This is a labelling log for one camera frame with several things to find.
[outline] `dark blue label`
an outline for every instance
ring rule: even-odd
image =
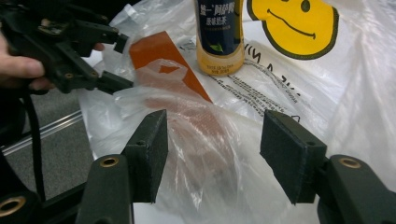
[[[197,0],[196,8],[203,49],[215,55],[232,54],[241,43],[239,0]]]

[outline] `gray carpet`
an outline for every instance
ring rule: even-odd
[[[63,94],[52,90],[33,96],[40,127],[51,124],[79,110],[75,92]],[[7,156],[22,182],[35,191],[32,146]],[[83,121],[79,121],[42,140],[43,176],[47,199],[86,181],[93,161]]]

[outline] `metal ring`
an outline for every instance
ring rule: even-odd
[[[350,159],[350,158],[344,157],[344,158],[341,158],[339,161],[340,161],[341,164],[343,164],[343,165],[345,165],[346,167],[349,167],[349,168],[353,168],[353,169],[361,168],[361,164],[358,161],[355,161],[355,160]]]
[[[117,163],[119,163],[119,158],[117,158],[117,157],[109,157],[109,158],[105,158],[104,160],[100,161],[100,165],[102,167],[115,166]]]
[[[4,207],[8,204],[16,203],[15,206],[12,206],[8,209],[4,209]],[[0,217],[9,216],[18,210],[20,210],[26,204],[26,199],[23,196],[9,198],[2,203],[0,203]]]

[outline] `yellow smiley face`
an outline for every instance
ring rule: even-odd
[[[311,60],[329,52],[338,32],[337,10],[321,0],[247,0],[249,16],[279,52]]]

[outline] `bottle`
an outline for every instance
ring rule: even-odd
[[[243,0],[195,0],[196,56],[200,69],[227,76],[244,63]]]

